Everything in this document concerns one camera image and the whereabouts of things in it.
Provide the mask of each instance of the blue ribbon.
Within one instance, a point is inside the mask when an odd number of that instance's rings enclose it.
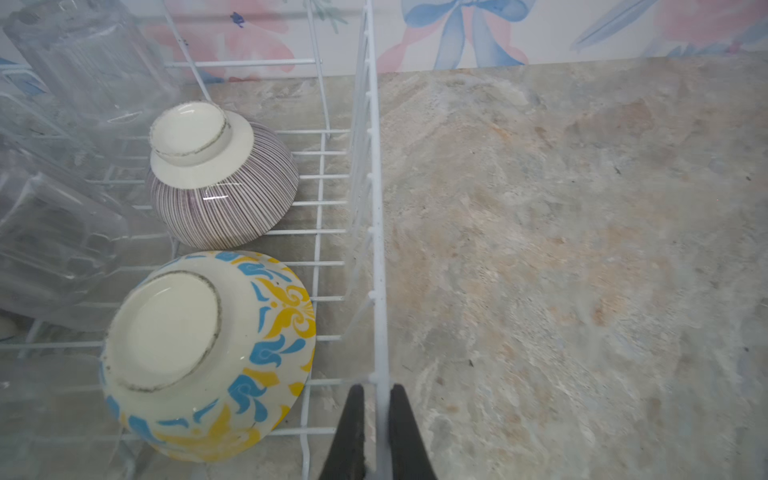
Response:
[[[464,51],[464,19],[462,7],[477,7],[491,12],[507,22],[519,22],[528,16],[536,0],[402,0],[402,16],[406,25],[421,28],[438,22],[449,15],[442,29],[440,47],[435,60],[435,70],[458,67]],[[501,67],[523,65],[508,54],[493,38],[485,16],[475,11],[472,16],[472,44],[475,46],[475,58],[478,67]]]

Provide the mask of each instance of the clear glass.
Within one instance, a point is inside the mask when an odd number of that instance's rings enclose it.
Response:
[[[110,308],[83,302],[119,303],[171,251],[156,220],[27,151],[0,147],[0,308],[103,329]]]
[[[180,88],[119,0],[48,0],[3,29],[105,157],[147,164],[149,127]]]
[[[127,478],[98,369],[86,355],[0,362],[0,478]]]

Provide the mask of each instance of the floral bowl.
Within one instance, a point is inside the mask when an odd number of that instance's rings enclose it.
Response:
[[[114,416],[159,452],[224,460],[285,418],[315,332],[310,296],[280,261],[193,253],[127,296],[105,340],[101,386]]]

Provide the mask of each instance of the dish rack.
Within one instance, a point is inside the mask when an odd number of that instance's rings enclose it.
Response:
[[[284,229],[280,225],[268,232],[266,235],[282,236],[286,243],[290,238],[302,237],[313,238],[313,257],[307,258],[280,258],[291,267],[305,267],[311,272],[311,280],[303,279],[311,291],[313,306],[317,316],[317,325],[320,330],[323,324],[323,315],[318,309],[324,304],[338,303],[346,305],[346,312],[350,320],[346,328],[337,333],[318,335],[318,349],[314,365],[322,360],[323,351],[339,352],[350,347],[349,336],[347,333],[357,324],[365,324],[363,321],[370,319],[366,330],[372,333],[372,339],[367,342],[372,343],[372,369],[364,372],[362,375],[355,375],[352,378],[313,378],[307,380],[306,388],[303,390],[301,401],[296,403],[292,410],[300,409],[299,425],[295,428],[278,428],[270,435],[282,435],[295,437],[301,448],[301,475],[303,480],[310,476],[310,462],[312,460],[309,438],[314,435],[326,435],[328,438],[336,433],[335,423],[328,426],[310,426],[310,399],[312,398],[313,387],[333,387],[340,389],[343,386],[349,386],[354,382],[362,382],[367,385],[366,388],[373,390],[372,415],[375,418],[375,458],[370,458],[371,454],[367,452],[370,461],[374,461],[376,470],[369,472],[371,478],[388,479],[392,477],[391,455],[389,443],[387,440],[387,415],[389,411],[389,351],[387,345],[387,311],[386,311],[386,276],[385,276],[385,249],[383,236],[383,207],[382,207],[382,168],[381,168],[381,150],[379,138],[379,97],[378,85],[376,79],[376,46],[374,41],[373,28],[373,7],[372,0],[366,0],[362,9],[362,21],[359,33],[359,50],[356,63],[355,87],[353,91],[352,103],[352,121],[350,128],[332,128],[331,116],[329,114],[328,99],[326,97],[326,84],[323,78],[323,63],[320,58],[319,46],[316,37],[314,15],[312,13],[312,2],[305,2],[306,18],[310,31],[313,56],[311,58],[296,58],[285,60],[246,60],[246,61],[195,61],[182,39],[174,19],[168,11],[163,0],[158,0],[164,13],[165,20],[176,38],[186,61],[166,63],[168,68],[189,68],[194,75],[197,85],[202,95],[211,101],[209,88],[204,84],[198,68],[206,67],[259,67],[276,65],[314,65],[316,69],[316,86],[319,89],[319,96],[322,103],[323,124],[317,129],[305,130],[280,130],[277,133],[283,137],[314,137],[319,139],[319,150],[295,151],[294,156],[297,160],[306,161],[307,158],[317,159],[317,173],[300,175],[300,191],[304,185],[314,184],[311,191],[316,188],[316,200],[298,200],[293,203],[292,210],[295,208],[316,208],[316,218],[314,228]],[[8,77],[12,74],[32,74],[37,77],[28,65],[0,65],[0,74]],[[57,124],[56,121],[41,114],[32,108],[27,102],[9,95],[2,94],[6,99],[13,102],[26,114],[36,118],[37,121],[45,124],[53,134],[43,135],[20,135],[18,132],[10,131],[5,127],[0,127],[0,134],[4,134],[18,143],[30,145],[30,142],[39,141],[71,141],[72,136],[67,128]],[[348,150],[328,149],[332,137],[347,137]],[[329,160],[347,159],[349,162],[349,173],[329,174],[326,165]],[[125,180],[120,176],[120,170],[116,167],[108,167],[103,176],[87,176],[86,180],[93,183],[111,187],[115,185],[139,185],[143,183],[142,179]],[[327,182],[345,182],[348,192],[345,200],[328,200],[324,197],[324,188]],[[151,207],[145,205],[134,205],[139,210],[150,210]],[[323,208],[345,207],[346,208],[346,227],[328,228],[327,223],[323,222]],[[343,258],[329,258],[328,253],[323,252],[323,239],[327,237],[345,237],[345,254],[340,255]],[[179,254],[178,242],[174,244],[174,256]],[[151,272],[158,266],[130,267]],[[320,295],[323,291],[322,279],[328,277],[321,275],[323,269],[332,267],[343,267],[346,278],[346,292],[339,292],[338,295]],[[363,285],[365,288],[361,293],[353,293],[356,286]],[[23,358],[32,351],[51,350],[65,351],[67,353],[76,353],[82,351],[94,351],[100,349],[102,341],[99,339],[85,339],[69,342],[46,342],[41,341],[39,336],[44,327],[44,323],[36,320],[31,325],[24,343],[0,343],[0,352],[18,351],[18,356]],[[135,473],[135,455],[126,442],[135,440],[135,435],[123,431],[121,434],[118,453],[126,463],[126,476],[134,477]],[[115,438],[106,438],[105,440],[114,441]],[[253,447],[258,449],[262,443]],[[322,464],[324,458],[317,458],[316,462]]]

